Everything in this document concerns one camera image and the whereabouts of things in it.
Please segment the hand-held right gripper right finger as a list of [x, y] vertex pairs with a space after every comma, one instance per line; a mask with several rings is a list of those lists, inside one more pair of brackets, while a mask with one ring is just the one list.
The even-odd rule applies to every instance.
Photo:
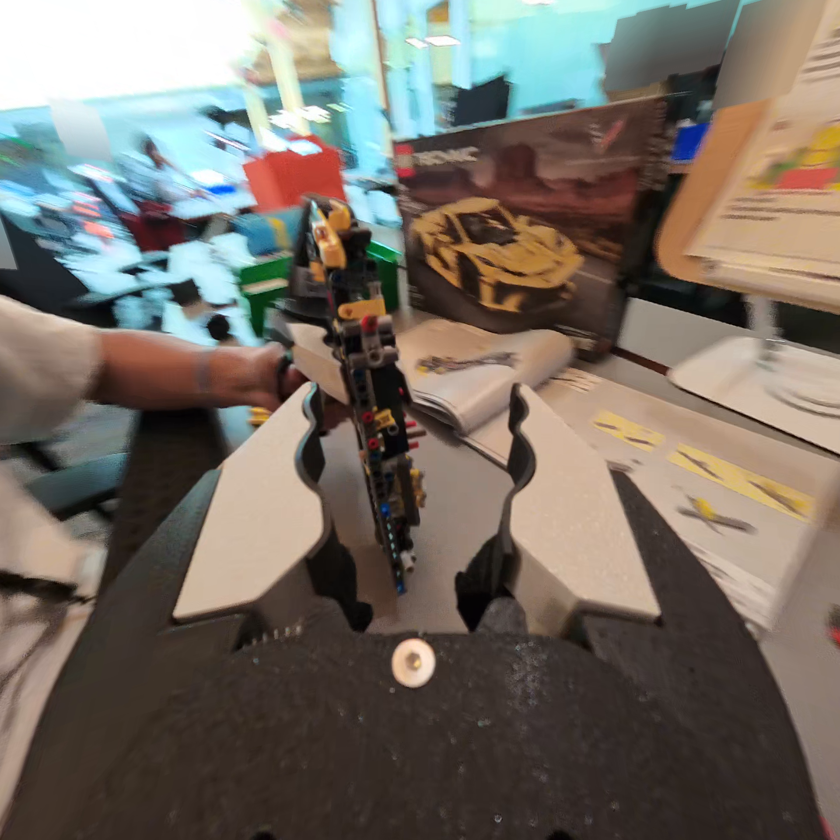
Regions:
[[496, 532], [455, 579], [473, 632], [515, 601], [532, 634], [567, 634], [582, 616], [656, 624], [661, 608], [611, 470], [526, 385], [511, 390], [507, 472]]

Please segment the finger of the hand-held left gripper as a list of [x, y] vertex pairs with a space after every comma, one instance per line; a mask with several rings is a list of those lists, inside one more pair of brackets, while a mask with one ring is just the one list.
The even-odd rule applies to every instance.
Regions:
[[289, 322], [287, 330], [294, 365], [311, 382], [315, 382], [325, 395], [348, 406], [350, 395], [343, 378], [343, 367], [333, 355], [333, 345], [327, 330], [303, 322]]

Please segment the black yellow lego car chassis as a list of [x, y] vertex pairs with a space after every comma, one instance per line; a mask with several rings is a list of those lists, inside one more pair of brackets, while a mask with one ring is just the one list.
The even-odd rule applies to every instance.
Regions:
[[340, 199], [311, 195], [304, 205], [308, 270], [324, 287], [329, 345], [349, 398], [375, 535], [403, 595], [417, 562], [413, 531], [426, 491], [412, 457], [419, 432], [406, 415], [412, 396], [368, 253], [371, 231]]

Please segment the person's left forearm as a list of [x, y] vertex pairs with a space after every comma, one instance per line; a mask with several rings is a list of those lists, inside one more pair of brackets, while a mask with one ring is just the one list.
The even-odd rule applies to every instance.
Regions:
[[213, 358], [214, 349], [171, 335], [101, 330], [98, 368], [86, 398], [143, 411], [220, 407]]

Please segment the lego instruction sheet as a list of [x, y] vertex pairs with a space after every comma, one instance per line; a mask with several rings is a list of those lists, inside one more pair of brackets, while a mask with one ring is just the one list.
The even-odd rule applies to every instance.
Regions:
[[[568, 369], [535, 391], [611, 470], [639, 490], [730, 603], [774, 628], [838, 486], [838, 465], [802, 449]], [[463, 439], [507, 467], [510, 407]]]

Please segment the open lego instruction booklet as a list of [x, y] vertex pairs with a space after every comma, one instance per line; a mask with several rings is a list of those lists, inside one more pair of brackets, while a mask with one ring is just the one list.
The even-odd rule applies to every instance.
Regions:
[[537, 388], [575, 357], [571, 339], [551, 329], [501, 334], [441, 318], [402, 332], [396, 345], [416, 410], [462, 437], [507, 410], [514, 385]]

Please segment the lego set box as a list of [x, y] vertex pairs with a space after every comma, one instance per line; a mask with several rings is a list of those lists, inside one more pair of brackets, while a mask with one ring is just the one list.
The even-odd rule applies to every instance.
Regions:
[[408, 305], [607, 353], [653, 237], [667, 110], [636, 98], [396, 142]]

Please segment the person's left hand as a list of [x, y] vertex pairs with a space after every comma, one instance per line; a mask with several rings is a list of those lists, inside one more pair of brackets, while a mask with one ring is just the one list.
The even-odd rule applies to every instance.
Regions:
[[270, 413], [309, 382], [280, 343], [215, 349], [209, 371], [214, 405], [257, 407]]

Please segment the green box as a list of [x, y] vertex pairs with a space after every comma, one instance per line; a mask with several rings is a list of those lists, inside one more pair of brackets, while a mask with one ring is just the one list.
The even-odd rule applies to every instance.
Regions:
[[[375, 241], [367, 248], [367, 255], [376, 264], [385, 309], [394, 313], [401, 306], [398, 270], [403, 265], [403, 255]], [[252, 266], [245, 266], [238, 272], [244, 308], [247, 309], [252, 330], [259, 337], [264, 331], [267, 309], [288, 295], [291, 266], [292, 253], [283, 251]]]

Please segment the red box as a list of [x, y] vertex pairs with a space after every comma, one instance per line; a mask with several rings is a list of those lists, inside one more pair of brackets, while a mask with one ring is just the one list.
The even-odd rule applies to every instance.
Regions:
[[338, 149], [309, 135], [250, 159], [243, 169], [255, 206], [265, 214], [296, 207], [308, 194], [344, 201], [342, 163]]

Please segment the white clipboard stand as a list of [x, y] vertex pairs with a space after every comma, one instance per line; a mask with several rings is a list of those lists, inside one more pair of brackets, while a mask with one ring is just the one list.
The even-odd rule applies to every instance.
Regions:
[[668, 372], [681, 391], [839, 455], [839, 359], [782, 337], [775, 301], [748, 296], [749, 332]]

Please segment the black monitor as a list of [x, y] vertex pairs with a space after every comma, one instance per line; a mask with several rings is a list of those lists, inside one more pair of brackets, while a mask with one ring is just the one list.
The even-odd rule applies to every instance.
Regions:
[[466, 128], [507, 119], [510, 93], [511, 83], [505, 75], [471, 88], [457, 88], [451, 126]]

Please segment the person's white shirt torso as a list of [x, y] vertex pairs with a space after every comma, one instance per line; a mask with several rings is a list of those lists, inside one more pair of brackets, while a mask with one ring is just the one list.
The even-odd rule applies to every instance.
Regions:
[[[2, 297], [2, 446], [49, 438], [70, 418], [98, 373], [100, 351], [94, 328]], [[92, 555], [2, 468], [2, 572], [74, 588]]]

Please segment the printed instruction page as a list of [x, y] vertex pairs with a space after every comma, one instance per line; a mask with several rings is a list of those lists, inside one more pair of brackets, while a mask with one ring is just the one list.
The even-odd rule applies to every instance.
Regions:
[[791, 89], [776, 99], [688, 255], [838, 278], [838, 1], [826, 3]]

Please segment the blue box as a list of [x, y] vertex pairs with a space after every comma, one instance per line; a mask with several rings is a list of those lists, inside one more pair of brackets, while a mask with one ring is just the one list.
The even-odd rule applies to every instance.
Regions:
[[677, 125], [670, 160], [678, 165], [685, 165], [695, 160], [710, 125], [709, 122], [687, 122]]

